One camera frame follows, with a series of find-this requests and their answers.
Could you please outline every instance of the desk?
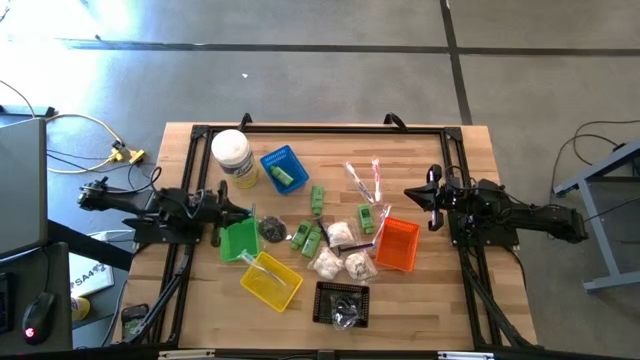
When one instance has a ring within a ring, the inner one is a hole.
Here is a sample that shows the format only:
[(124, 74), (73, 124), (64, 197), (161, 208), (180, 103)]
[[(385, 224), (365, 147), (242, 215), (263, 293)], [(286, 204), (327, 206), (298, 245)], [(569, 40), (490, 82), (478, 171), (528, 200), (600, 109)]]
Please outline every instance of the desk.
[[(179, 187), (189, 145), (192, 123), (168, 123), (158, 165), (163, 168), (159, 186)], [(471, 176), (499, 182), (488, 129), (462, 127)], [(288, 196), (279, 195), (260, 167), (260, 180), (251, 189), (229, 187), (233, 203), (256, 204), (258, 216), (279, 215), (290, 231), (311, 216), (311, 185), (325, 188), (325, 219), (356, 217), (363, 202), (343, 169), (349, 160), (369, 184), (371, 158), (381, 163), (385, 202), (394, 217), (422, 225), (413, 273), (378, 267), (371, 287), (370, 322), (367, 329), (338, 332), (330, 325), (311, 321), (316, 281), (307, 270), (309, 259), (293, 251), (288, 243), (268, 244), (265, 250), (304, 277), (300, 290), (284, 313), (278, 313), (240, 286), (247, 269), (244, 263), (222, 263), (217, 248), (208, 239), (197, 246), (191, 270), (180, 347), (262, 349), (368, 349), (444, 350), (471, 349), (472, 339), (465, 305), (457, 251), (451, 247), (447, 226), (438, 232), (426, 228), (423, 213), (402, 191), (425, 183), (427, 168), (442, 164), (437, 137), (410, 134), (249, 134), (256, 161), (289, 144), (307, 170), (310, 180)], [(222, 171), (211, 160), (206, 188), (217, 188)], [(193, 191), (197, 181), (192, 177)], [(158, 295), (167, 247), (152, 245), (140, 252), (131, 266), (123, 308), (140, 303), (152, 305)], [(509, 253), (487, 248), (493, 293), (510, 321), (535, 343), (527, 296), (520, 268)], [(338, 282), (348, 278), (345, 273)], [(167, 308), (164, 330), (168, 331), (173, 304)], [(486, 312), (480, 309), (485, 337)], [(120, 339), (120, 325), (114, 339)]]

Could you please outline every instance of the yellow cable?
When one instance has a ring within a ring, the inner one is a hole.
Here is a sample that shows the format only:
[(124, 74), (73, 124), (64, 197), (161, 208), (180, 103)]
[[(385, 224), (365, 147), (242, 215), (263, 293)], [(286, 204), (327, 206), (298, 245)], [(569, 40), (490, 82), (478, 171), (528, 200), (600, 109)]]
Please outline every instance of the yellow cable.
[[(84, 119), (96, 122), (96, 123), (102, 125), (102, 127), (104, 127), (111, 135), (113, 135), (113, 137), (117, 141), (122, 143), (122, 140), (120, 139), (118, 134), (116, 134), (115, 131), (111, 130), (109, 125), (107, 125), (103, 121), (98, 120), (98, 119), (96, 119), (94, 117), (91, 117), (91, 116), (81, 115), (81, 114), (58, 114), (58, 115), (54, 115), (54, 116), (52, 116), (50, 118), (45, 119), (45, 121), (49, 122), (49, 121), (53, 121), (53, 120), (60, 119), (60, 118), (63, 118), (63, 117), (80, 117), (80, 118), (84, 118)], [(96, 166), (92, 166), (90, 168), (87, 168), (86, 170), (84, 170), (84, 169), (81, 169), (81, 170), (58, 170), (58, 169), (52, 169), (52, 168), (47, 168), (47, 170), (49, 170), (51, 172), (54, 172), (54, 173), (58, 173), (58, 174), (84, 174), (86, 172), (93, 171), (95, 169), (101, 168), (101, 167), (107, 165), (110, 162), (111, 162), (111, 159), (109, 158), (109, 159), (103, 161), (102, 163), (100, 163), (100, 164), (98, 164)]]

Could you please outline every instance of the plastic bag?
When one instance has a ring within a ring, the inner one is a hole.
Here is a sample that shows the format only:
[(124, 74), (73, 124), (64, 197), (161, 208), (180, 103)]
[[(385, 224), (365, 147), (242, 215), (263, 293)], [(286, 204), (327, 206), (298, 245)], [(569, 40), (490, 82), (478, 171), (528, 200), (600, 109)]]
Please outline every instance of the plastic bag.
[(344, 163), (344, 168), (347, 169), (347, 173), (351, 177), (351, 180), (353, 180), (353, 183), (356, 184), (358, 191), (360, 191), (360, 195), (362, 195), (362, 197), (369, 203), (375, 204), (376, 200), (374, 196), (371, 195), (371, 192), (369, 192), (362, 180), (360, 180), (360, 178), (356, 174), (356, 170), (353, 168), (353, 165), (351, 165), (351, 163), (347, 161)]
[(344, 267), (353, 280), (368, 281), (378, 275), (378, 270), (366, 251), (358, 251), (347, 256)]
[(289, 237), (287, 226), (276, 216), (265, 216), (258, 224), (258, 233), (270, 243), (278, 243)]
[(318, 272), (318, 275), (327, 280), (333, 280), (336, 274), (344, 269), (344, 260), (337, 257), (331, 249), (324, 246), (316, 258), (309, 263), (307, 268), (313, 268)]
[(376, 204), (381, 204), (382, 190), (380, 190), (380, 160), (378, 158), (374, 158), (373, 160), (371, 160), (371, 169), (373, 170), (373, 182), (376, 186), (373, 198)]
[(336, 330), (353, 327), (360, 319), (358, 303), (348, 295), (331, 295), (331, 322)]
[(356, 236), (358, 233), (354, 231), (357, 228), (353, 226), (353, 223), (355, 223), (355, 219), (347, 219), (335, 222), (327, 228), (331, 247), (353, 245), (357, 242)]

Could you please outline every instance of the blue basket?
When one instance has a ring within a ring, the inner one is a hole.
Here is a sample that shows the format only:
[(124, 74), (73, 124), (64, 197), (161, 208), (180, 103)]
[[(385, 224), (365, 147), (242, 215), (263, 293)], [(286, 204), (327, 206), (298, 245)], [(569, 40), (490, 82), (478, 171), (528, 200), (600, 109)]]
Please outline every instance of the blue basket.
[[(267, 172), (273, 186), (276, 187), (276, 190), (278, 190), (280, 194), (288, 194), (301, 187), (307, 182), (307, 180), (309, 180), (309, 175), (304, 170), (302, 164), (300, 164), (296, 154), (291, 150), (289, 145), (285, 145), (280, 149), (263, 156), (260, 159), (260, 163), (262, 163), (262, 167), (264, 167), (264, 170)], [(270, 168), (272, 166), (278, 166), (284, 170), (284, 172), (289, 174), (289, 176), (293, 178), (291, 185), (284, 186), (276, 178), (271, 176)]]

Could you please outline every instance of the green object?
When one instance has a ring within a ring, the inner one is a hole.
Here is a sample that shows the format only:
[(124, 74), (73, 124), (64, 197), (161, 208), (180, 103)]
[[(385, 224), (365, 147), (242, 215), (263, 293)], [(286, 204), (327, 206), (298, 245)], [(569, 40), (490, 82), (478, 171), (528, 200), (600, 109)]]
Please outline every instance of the green object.
[(257, 256), (260, 253), (259, 241), (254, 217), (221, 228), (220, 259), (224, 262), (235, 261), (245, 249), (252, 256)]
[(271, 176), (276, 178), (276, 180), (280, 181), (280, 183), (284, 186), (289, 186), (293, 182), (293, 178), (289, 176), (284, 170), (280, 169), (277, 166), (271, 167)]
[(302, 255), (306, 257), (313, 257), (313, 254), (315, 254), (318, 249), (318, 244), (320, 244), (320, 239), (322, 239), (322, 235), (320, 235), (320, 228), (314, 226), (311, 229), (311, 233), (309, 233), (309, 237), (307, 237), (307, 242), (304, 243)]
[(311, 212), (313, 215), (322, 215), (322, 207), (324, 206), (324, 188), (319, 185), (313, 185), (311, 188)]
[(304, 244), (304, 241), (307, 240), (310, 231), (311, 223), (307, 220), (301, 222), (300, 225), (298, 225), (298, 231), (296, 231), (296, 234), (293, 235), (293, 239), (291, 240), (291, 248), (298, 250)]
[(360, 226), (365, 234), (373, 233), (373, 219), (371, 218), (371, 208), (364, 204), (358, 206), (358, 215), (360, 215)]

